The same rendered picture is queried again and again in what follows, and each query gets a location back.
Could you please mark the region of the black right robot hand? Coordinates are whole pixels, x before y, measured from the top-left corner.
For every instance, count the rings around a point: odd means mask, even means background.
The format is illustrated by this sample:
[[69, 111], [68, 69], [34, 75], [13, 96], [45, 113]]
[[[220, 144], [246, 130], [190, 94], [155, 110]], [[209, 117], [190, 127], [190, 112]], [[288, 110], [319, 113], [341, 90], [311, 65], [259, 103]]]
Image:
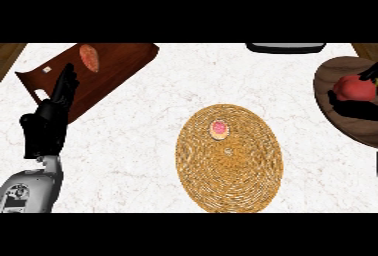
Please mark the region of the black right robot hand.
[[[360, 80], [370, 80], [376, 86], [375, 99], [378, 97], [378, 62], [358, 74]], [[333, 111], [344, 117], [378, 121], [378, 104], [372, 101], [339, 101], [332, 89], [327, 91], [329, 104]]]

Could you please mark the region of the red bell pepper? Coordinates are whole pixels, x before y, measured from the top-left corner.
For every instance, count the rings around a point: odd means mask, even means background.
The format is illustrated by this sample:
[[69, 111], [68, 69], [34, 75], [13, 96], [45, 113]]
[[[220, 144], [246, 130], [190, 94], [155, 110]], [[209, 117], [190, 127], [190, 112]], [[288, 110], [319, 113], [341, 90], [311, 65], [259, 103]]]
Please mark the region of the red bell pepper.
[[333, 84], [332, 91], [339, 101], [372, 101], [375, 99], [376, 86], [370, 80], [360, 80], [358, 75], [347, 75]]

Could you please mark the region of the brown wooden bowl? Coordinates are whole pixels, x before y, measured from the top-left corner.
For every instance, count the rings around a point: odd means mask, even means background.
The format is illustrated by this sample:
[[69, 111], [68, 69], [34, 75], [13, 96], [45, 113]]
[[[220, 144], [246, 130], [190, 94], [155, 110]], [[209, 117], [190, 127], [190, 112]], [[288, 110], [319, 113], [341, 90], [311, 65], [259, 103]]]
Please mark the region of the brown wooden bowl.
[[360, 57], [345, 56], [329, 59], [316, 70], [313, 90], [317, 106], [335, 128], [351, 139], [378, 149], [378, 121], [341, 116], [332, 109], [327, 96], [327, 91], [339, 78], [363, 72], [373, 64], [373, 61]]

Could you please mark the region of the woven yellow oval placemat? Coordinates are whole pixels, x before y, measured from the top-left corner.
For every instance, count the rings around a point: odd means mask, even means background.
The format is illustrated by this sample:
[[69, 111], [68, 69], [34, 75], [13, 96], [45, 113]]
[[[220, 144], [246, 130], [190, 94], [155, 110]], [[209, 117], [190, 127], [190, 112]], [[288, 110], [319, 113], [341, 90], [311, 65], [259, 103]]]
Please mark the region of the woven yellow oval placemat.
[[[209, 136], [221, 119], [230, 134]], [[190, 199], [208, 212], [254, 213], [271, 202], [283, 175], [279, 143], [262, 119], [243, 107], [215, 104], [183, 125], [175, 144], [175, 169]]]

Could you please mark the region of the orange-brown sweet potato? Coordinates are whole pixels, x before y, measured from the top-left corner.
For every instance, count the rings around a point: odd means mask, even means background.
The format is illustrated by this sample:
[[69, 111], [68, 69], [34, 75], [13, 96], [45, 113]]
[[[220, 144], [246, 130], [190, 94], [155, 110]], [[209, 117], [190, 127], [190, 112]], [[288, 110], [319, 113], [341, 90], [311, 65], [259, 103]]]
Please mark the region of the orange-brown sweet potato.
[[84, 44], [79, 46], [79, 58], [84, 66], [91, 72], [99, 71], [99, 55], [96, 49]]

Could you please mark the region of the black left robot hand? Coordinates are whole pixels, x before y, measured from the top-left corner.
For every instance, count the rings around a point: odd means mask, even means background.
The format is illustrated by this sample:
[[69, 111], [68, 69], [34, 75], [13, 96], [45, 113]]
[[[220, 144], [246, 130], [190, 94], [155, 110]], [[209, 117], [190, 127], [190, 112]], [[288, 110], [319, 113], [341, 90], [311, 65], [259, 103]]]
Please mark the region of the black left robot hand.
[[73, 65], [68, 63], [56, 80], [51, 97], [41, 101], [35, 112], [23, 114], [19, 119], [25, 136], [25, 159], [60, 153], [78, 85]]

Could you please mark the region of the dark red wooden cutting board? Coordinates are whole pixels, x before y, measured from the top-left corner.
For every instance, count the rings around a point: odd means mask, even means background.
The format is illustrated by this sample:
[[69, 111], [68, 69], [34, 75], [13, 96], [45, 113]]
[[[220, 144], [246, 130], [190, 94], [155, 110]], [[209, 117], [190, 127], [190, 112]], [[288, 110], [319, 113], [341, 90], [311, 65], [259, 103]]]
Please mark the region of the dark red wooden cutting board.
[[[82, 43], [75, 44], [32, 71], [16, 73], [34, 101], [39, 103], [35, 90], [42, 89], [47, 95], [51, 95], [62, 69], [68, 63], [73, 64], [79, 85], [68, 115], [69, 123], [153, 60], [159, 50], [153, 43], [90, 43], [99, 55], [99, 71], [91, 72], [79, 58], [81, 45]], [[47, 66], [51, 71], [44, 73], [42, 69]]]

